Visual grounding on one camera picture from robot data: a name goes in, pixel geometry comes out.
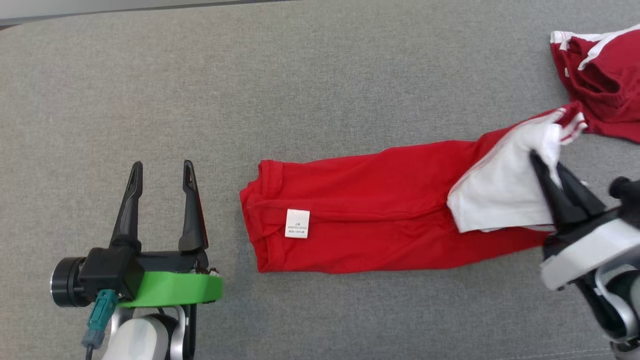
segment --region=red t-shirt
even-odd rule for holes
[[[577,112],[568,105],[557,122],[569,127]],[[263,160],[240,192],[258,270],[452,268],[541,245],[546,233],[522,227],[461,234],[447,207],[452,186],[509,130],[310,163]],[[307,238],[285,236],[288,209],[309,211]]]
[[[605,34],[551,33],[558,76],[584,105],[588,132],[640,143],[640,25]]]

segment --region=clothing label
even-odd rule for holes
[[[309,214],[307,210],[287,209],[287,222],[284,225],[286,238],[306,239],[309,232]]]

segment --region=gray couch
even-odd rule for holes
[[[639,10],[291,1],[0,31],[0,357],[83,358],[90,308],[56,307],[51,270],[107,244],[136,160],[143,246],[174,249],[191,159],[225,279],[200,307],[198,359],[610,359],[575,289],[543,287],[539,249],[446,271],[258,274],[238,191],[263,158],[472,140],[560,106],[548,34],[626,28]],[[639,154],[584,135],[563,161],[605,197],[614,177],[640,177]]]

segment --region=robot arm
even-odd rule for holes
[[[535,151],[531,163],[557,231],[543,245],[542,279],[551,290],[575,284],[618,359],[640,359],[640,181],[620,177],[605,205],[562,164],[560,184]]]
[[[193,164],[184,162],[184,227],[175,251],[141,251],[142,170],[140,162],[131,169],[109,247],[93,248],[86,257],[62,259],[51,277],[51,295],[58,306],[96,303],[82,341],[87,359],[102,345],[110,319],[111,337],[103,360],[191,360],[196,305],[222,296],[222,279],[215,269],[207,269],[209,242]],[[139,307],[161,313],[133,317]],[[176,310],[177,318],[161,310],[168,307]]]

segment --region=cable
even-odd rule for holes
[[[93,357],[93,345],[88,345],[86,347],[86,356],[84,357],[84,360],[91,360],[92,357]]]
[[[107,329],[109,319],[116,311],[117,306],[118,295],[116,295],[115,291],[100,290],[95,299],[89,320],[86,322],[88,329],[81,341],[81,344],[86,347],[87,360],[91,359],[95,348],[102,346],[104,331]]]

